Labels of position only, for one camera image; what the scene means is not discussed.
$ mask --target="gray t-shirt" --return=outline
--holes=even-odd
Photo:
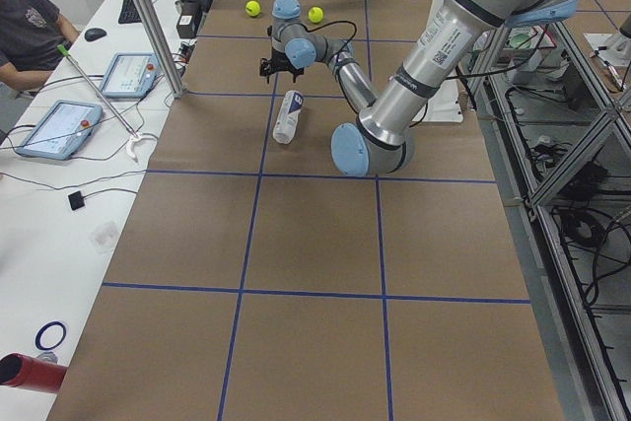
[[[49,0],[0,0],[0,66],[18,71],[49,71],[61,61],[58,44],[67,44],[55,25],[59,9]]]

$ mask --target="green ball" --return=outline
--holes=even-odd
[[[309,20],[312,24],[319,24],[324,18],[324,11],[320,7],[311,7],[309,9]]]
[[[255,0],[250,0],[245,4],[245,11],[251,17],[256,17],[258,14],[260,14],[260,4]]]

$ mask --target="white table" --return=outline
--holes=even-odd
[[[101,27],[107,36],[86,42],[81,36],[70,52],[88,74],[103,74],[117,52],[151,51],[141,24],[117,23],[121,0],[105,0],[86,28]],[[154,0],[154,6],[172,52],[180,39],[175,30],[178,13],[175,0]],[[50,78],[55,81],[77,76],[63,60]],[[59,99],[98,103],[96,95],[83,80],[63,82],[46,88],[33,100],[19,124],[35,124]],[[173,100],[164,78],[138,106],[145,120],[143,132],[160,135]],[[124,110],[133,103],[118,103]],[[104,107],[104,118],[112,117]],[[142,123],[138,111],[125,113],[132,126]],[[18,145],[25,133],[12,135]],[[101,124],[78,152],[82,157],[107,157],[129,137],[117,120]],[[80,189],[88,194],[107,188],[136,191],[143,178],[156,142],[143,140],[135,146],[138,163],[124,149],[106,161],[70,160],[52,162],[27,159],[6,149],[0,150],[0,170],[4,173],[46,183],[54,187],[98,179],[125,177],[72,187],[48,190],[40,185],[0,179],[0,358],[12,352],[36,356],[35,335],[46,323],[61,320],[68,327],[66,340],[54,350],[61,365],[69,365],[90,309],[99,291],[113,247],[121,232],[135,195],[109,191],[86,200],[84,208],[72,211],[68,194]],[[102,242],[95,235],[113,231],[113,239]],[[54,395],[0,386],[0,419],[37,421],[46,418]]]

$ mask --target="red cylinder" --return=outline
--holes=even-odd
[[[0,386],[57,393],[66,370],[66,367],[28,355],[11,354],[0,360]]]

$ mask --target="white bottle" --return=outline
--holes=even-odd
[[[283,104],[278,111],[278,118],[272,136],[278,143],[288,144],[294,138],[298,125],[298,114],[303,106],[303,95],[298,91],[287,91]]]

